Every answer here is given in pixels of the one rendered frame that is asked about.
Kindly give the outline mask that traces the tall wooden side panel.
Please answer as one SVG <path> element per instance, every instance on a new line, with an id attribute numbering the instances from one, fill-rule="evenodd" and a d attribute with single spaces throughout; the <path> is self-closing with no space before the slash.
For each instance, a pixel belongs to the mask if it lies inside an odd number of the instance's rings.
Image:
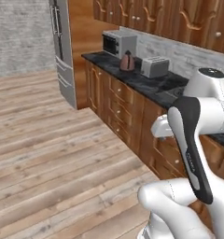
<path id="1" fill-rule="evenodd" d="M 88 106 L 85 61 L 81 55 L 102 49 L 102 31 L 108 25 L 93 18 L 92 0 L 68 0 L 68 10 L 77 108 L 80 109 Z"/>

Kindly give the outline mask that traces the silver toaster oven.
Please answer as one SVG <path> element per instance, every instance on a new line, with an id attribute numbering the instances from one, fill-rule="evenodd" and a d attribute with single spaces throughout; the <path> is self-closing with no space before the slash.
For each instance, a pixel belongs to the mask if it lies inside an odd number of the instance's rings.
<path id="1" fill-rule="evenodd" d="M 136 55 L 137 35 L 125 33 L 121 30 L 103 31 L 103 51 L 119 59 L 128 50 L 132 56 Z"/>

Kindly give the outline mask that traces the silver fridge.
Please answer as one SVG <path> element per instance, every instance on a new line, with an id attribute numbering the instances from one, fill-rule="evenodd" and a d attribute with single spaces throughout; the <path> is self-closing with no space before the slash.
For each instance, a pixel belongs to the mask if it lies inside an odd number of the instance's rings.
<path id="1" fill-rule="evenodd" d="M 49 0 L 59 88 L 67 103 L 77 109 L 67 0 Z"/>

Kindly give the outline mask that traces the silver toaster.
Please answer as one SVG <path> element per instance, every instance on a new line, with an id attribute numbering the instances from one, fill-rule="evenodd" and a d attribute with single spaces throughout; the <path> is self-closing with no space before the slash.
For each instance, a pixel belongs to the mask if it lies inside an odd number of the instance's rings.
<path id="1" fill-rule="evenodd" d="M 142 60 L 141 75 L 147 78 L 164 77 L 168 74 L 170 61 L 161 56 Z"/>

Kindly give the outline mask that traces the wooden wall cupboards run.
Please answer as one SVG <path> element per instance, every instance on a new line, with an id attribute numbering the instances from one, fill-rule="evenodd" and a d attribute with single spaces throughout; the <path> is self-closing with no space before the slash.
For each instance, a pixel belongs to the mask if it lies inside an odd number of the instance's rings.
<path id="1" fill-rule="evenodd" d="M 224 0 L 92 0 L 93 16 L 224 53 Z"/>

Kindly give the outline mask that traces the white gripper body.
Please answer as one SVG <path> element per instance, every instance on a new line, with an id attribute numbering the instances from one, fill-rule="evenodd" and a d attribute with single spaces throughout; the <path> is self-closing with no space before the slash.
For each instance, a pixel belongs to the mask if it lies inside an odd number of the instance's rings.
<path id="1" fill-rule="evenodd" d="M 157 117 L 157 119 L 153 122 L 151 126 L 151 133 L 156 138 L 172 137 L 174 135 L 166 114 Z"/>

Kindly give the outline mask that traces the wooden base cupboards run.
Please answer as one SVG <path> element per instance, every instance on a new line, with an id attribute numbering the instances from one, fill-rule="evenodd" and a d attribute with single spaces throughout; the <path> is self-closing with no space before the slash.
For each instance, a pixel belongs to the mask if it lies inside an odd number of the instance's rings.
<path id="1" fill-rule="evenodd" d="M 176 141 L 155 138 L 150 127 L 188 83 L 174 74 L 146 79 L 119 63 L 85 60 L 90 108 L 160 179 L 187 175 Z"/>

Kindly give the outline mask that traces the copper kettle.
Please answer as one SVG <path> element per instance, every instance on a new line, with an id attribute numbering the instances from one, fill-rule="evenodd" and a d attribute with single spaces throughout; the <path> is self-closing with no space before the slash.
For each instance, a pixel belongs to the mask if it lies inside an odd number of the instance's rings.
<path id="1" fill-rule="evenodd" d="M 121 71 L 133 71 L 134 70 L 134 58 L 129 50 L 125 52 L 120 60 L 119 69 Z"/>

